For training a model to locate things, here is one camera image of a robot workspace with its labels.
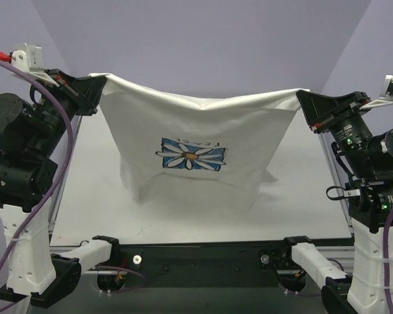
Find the daisy graphic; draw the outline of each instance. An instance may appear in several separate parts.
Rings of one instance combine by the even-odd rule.
[[[162,139],[162,151],[156,154],[163,157],[163,168],[219,171],[225,165],[225,151],[225,148],[203,148]]]

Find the white table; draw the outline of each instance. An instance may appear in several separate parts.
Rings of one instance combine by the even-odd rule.
[[[78,245],[98,234],[116,237],[121,244],[351,236],[341,204],[326,198],[325,189],[333,185],[333,179],[320,140],[310,132],[301,111],[269,166],[279,181],[264,184],[253,207],[246,212],[233,209],[232,204],[228,208],[227,203],[189,211],[187,204],[192,200],[182,200],[180,211],[170,210],[169,203],[160,200],[137,205],[121,183],[119,162],[102,112],[84,117],[51,246]],[[170,187],[163,191],[166,194],[180,195],[187,188],[175,178],[169,180]]]

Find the white t-shirt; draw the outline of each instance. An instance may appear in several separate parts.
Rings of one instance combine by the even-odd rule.
[[[145,198],[151,179],[165,175],[165,184],[169,176],[183,178],[189,193],[196,192],[194,180],[227,184],[230,198],[250,206],[300,109],[299,89],[205,99],[91,74],[98,75],[107,77],[100,109],[121,154],[122,181],[137,201]],[[215,197],[215,188],[210,193]]]

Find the red clip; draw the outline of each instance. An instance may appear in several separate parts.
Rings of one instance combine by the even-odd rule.
[[[10,62],[11,61],[11,57],[7,54],[5,54],[4,52],[0,51],[0,60],[4,61],[4,62]]]

